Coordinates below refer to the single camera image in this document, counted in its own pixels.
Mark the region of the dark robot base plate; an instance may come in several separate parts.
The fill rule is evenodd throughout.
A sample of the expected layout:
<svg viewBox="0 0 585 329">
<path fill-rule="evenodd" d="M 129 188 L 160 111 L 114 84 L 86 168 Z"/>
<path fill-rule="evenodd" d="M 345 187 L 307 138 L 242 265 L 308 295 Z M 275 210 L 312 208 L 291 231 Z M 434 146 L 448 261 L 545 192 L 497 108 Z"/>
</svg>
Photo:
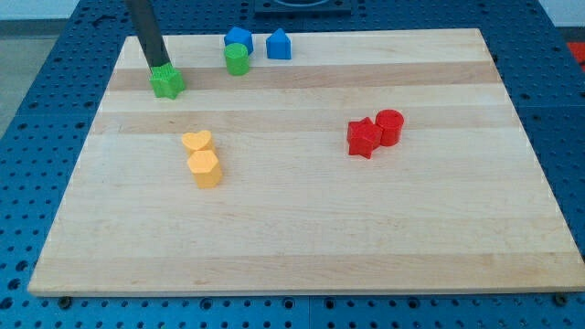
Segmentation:
<svg viewBox="0 0 585 329">
<path fill-rule="evenodd" d="M 253 0 L 256 16 L 352 13 L 352 0 Z"/>
</svg>

